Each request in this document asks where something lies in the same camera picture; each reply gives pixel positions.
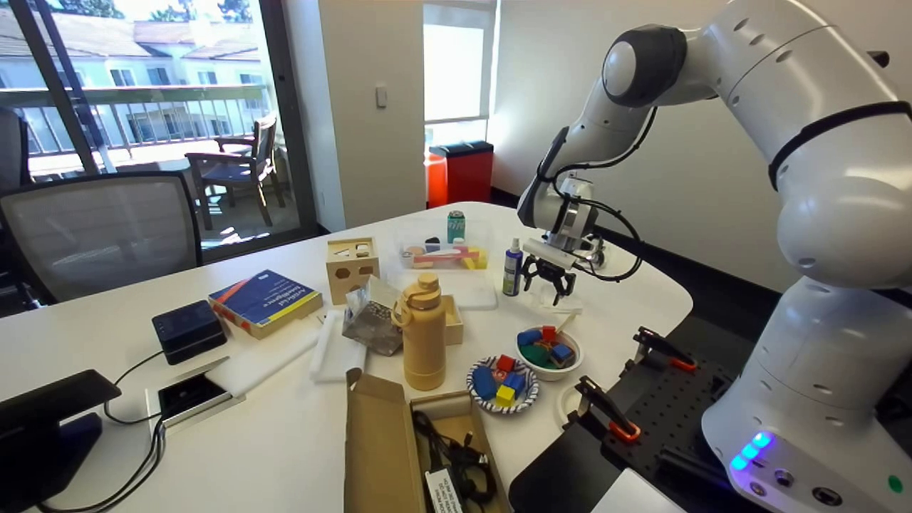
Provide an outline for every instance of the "table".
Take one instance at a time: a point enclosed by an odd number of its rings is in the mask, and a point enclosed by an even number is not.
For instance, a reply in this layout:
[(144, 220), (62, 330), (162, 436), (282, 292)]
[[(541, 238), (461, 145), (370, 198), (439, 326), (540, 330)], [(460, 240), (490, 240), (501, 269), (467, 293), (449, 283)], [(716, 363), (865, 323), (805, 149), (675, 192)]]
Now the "table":
[[(504, 248), (513, 238), (527, 240), (540, 232), (523, 229), (511, 209), (456, 202), (0, 319), (0, 399), (82, 367), (117, 380), (128, 366), (159, 347), (149, 323), (154, 314), (202, 300), (208, 292), (262, 269), (308, 283), (329, 300), (325, 240), (373, 238), (383, 280), (396, 285), (396, 280), (410, 276), (399, 248), (426, 238), (446, 238), (449, 212), (456, 209), (464, 212), (467, 240), (490, 248), (487, 270), (474, 276), (476, 289), (497, 292)], [(607, 265), (622, 270), (628, 262), (631, 253), (611, 248)], [(638, 326), (668, 333), (694, 306), (688, 292), (652, 265), (642, 265), (634, 280), (618, 285), (578, 276), (575, 293), (561, 300), (560, 307), (550, 307), (550, 297), (550, 289), (537, 283), (527, 293), (498, 297), (497, 307), (461, 307), (464, 342), (449, 347), (449, 380), (433, 394), (464, 390), (464, 376), (480, 360), (516, 353), (516, 330), (560, 323), (573, 307), (581, 307), (581, 314), (567, 330), (588, 353), (575, 376), (590, 374), (611, 384), (625, 360), (637, 353), (631, 336)], [(239, 366), (252, 350), (265, 347), (306, 347), (317, 330), (320, 316), (286, 326), (262, 342), (233, 330), (225, 347), (233, 353), (229, 363)], [(159, 471), (121, 510), (343, 510), (345, 384), (317, 384), (308, 367), (312, 353), (249, 390), (242, 403), (169, 430)], [(158, 360), (124, 381), (124, 399), (112, 409), (121, 417), (144, 417), (145, 387), (158, 390), (185, 370), (185, 366), (172, 367)], [(367, 374), (403, 381), (403, 360), (370, 357)], [(541, 381), (540, 403), (523, 417), (484, 417), (504, 484), (560, 436), (557, 399), (575, 376), (561, 384)], [(149, 430), (144, 426), (107, 423), (102, 438), (70, 491), (52, 504), (82, 507), (107, 498), (141, 464), (145, 447)]]

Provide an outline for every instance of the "phone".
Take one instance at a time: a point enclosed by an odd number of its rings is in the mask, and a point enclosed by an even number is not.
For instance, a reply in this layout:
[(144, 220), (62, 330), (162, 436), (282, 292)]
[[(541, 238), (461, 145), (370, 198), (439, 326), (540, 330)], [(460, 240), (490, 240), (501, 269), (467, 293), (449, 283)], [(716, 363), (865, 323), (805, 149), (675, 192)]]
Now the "phone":
[(229, 399), (231, 394), (225, 387), (198, 374), (159, 390), (159, 414), (165, 428), (172, 428)]

